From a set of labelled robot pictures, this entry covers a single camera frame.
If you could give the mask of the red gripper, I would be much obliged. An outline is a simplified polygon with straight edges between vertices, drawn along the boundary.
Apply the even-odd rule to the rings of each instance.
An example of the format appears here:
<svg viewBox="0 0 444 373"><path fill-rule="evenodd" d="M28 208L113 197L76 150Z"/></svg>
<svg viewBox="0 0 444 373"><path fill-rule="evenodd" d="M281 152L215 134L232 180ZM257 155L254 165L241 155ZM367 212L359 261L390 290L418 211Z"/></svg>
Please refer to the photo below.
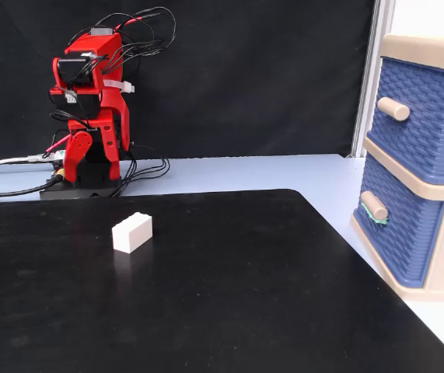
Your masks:
<svg viewBox="0 0 444 373"><path fill-rule="evenodd" d="M65 179L76 181L76 168L92 145L101 143L105 159L110 163L109 179L120 178L120 150L128 150L130 142L129 111L120 92L103 92L100 110L94 119L68 121L72 132L67 141L63 169Z"/></svg>

